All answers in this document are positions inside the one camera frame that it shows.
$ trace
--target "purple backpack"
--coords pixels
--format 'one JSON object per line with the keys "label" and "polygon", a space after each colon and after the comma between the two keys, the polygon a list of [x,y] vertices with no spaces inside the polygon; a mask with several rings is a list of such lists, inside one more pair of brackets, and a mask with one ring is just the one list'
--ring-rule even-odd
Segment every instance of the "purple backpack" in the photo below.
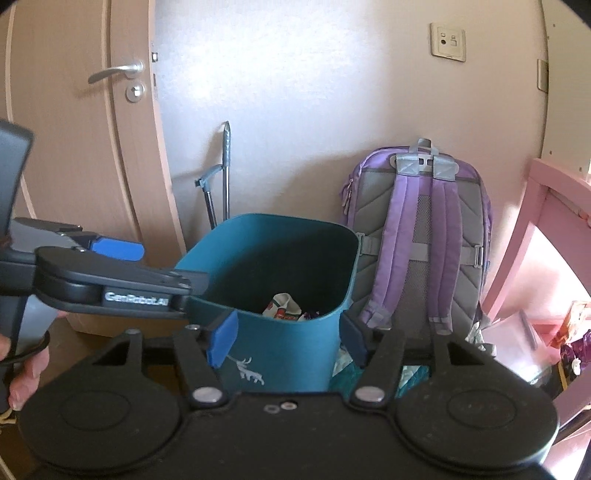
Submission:
{"label": "purple backpack", "polygon": [[409,338],[465,338],[481,315],[491,204],[470,164],[419,139],[374,151],[341,192],[343,223],[361,240],[351,313]]}

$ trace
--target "cable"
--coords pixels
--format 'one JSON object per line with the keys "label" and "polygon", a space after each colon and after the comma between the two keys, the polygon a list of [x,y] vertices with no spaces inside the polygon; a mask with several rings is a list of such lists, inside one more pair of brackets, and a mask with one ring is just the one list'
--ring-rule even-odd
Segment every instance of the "cable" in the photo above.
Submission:
{"label": "cable", "polygon": [[7,367],[8,365],[19,364],[35,356],[39,352],[45,350],[47,345],[49,345],[50,335],[49,332],[45,332],[43,336],[43,341],[37,345],[35,348],[32,348],[24,353],[19,353],[18,355],[11,356],[9,358],[5,358],[4,360],[0,361],[0,367]]}
{"label": "cable", "polygon": [[17,420],[11,418],[12,416],[12,409],[9,408],[4,413],[0,414],[0,426],[1,425],[16,425]]}
{"label": "cable", "polygon": [[1,456],[0,456],[0,472],[2,472],[2,474],[4,475],[4,478],[6,478],[6,480],[17,480],[16,477],[12,474],[12,472],[8,468],[8,465],[4,462],[4,460],[2,460]]}

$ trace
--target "mop handle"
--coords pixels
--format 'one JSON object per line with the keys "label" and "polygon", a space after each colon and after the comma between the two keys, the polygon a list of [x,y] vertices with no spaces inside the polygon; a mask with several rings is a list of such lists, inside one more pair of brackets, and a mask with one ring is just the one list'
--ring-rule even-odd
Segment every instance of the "mop handle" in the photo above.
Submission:
{"label": "mop handle", "polygon": [[222,144],[222,175],[223,175],[223,219],[230,218],[230,139],[232,132],[230,122],[225,122],[223,127]]}
{"label": "mop handle", "polygon": [[221,165],[214,165],[208,169],[201,178],[195,180],[195,186],[201,187],[203,195],[205,196],[205,206],[207,207],[207,217],[209,218],[209,226],[213,230],[217,227],[216,212],[213,208],[212,188],[209,184],[209,179],[222,169]]}

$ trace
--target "backpack handle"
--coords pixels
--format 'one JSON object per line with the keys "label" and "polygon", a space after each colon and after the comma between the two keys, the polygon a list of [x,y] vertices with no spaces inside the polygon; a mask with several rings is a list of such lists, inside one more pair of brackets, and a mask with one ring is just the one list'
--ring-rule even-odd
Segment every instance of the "backpack handle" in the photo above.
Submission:
{"label": "backpack handle", "polygon": [[429,150],[429,152],[431,152],[431,155],[439,155],[439,149],[433,147],[431,144],[431,140],[428,138],[419,138],[417,140],[417,143],[408,147],[408,153],[419,153],[419,148]]}

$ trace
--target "wooden door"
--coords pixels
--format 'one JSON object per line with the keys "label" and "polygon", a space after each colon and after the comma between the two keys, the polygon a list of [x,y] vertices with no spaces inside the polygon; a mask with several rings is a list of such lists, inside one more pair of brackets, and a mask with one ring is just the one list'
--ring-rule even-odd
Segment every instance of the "wooden door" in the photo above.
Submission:
{"label": "wooden door", "polygon": [[[154,95],[154,2],[16,2],[0,17],[0,116],[35,132],[16,215],[140,241],[149,265],[169,267],[186,250]],[[139,61],[132,80],[89,85],[91,74]],[[130,102],[126,90],[139,83],[145,93]],[[125,325],[80,321],[87,331]]]}

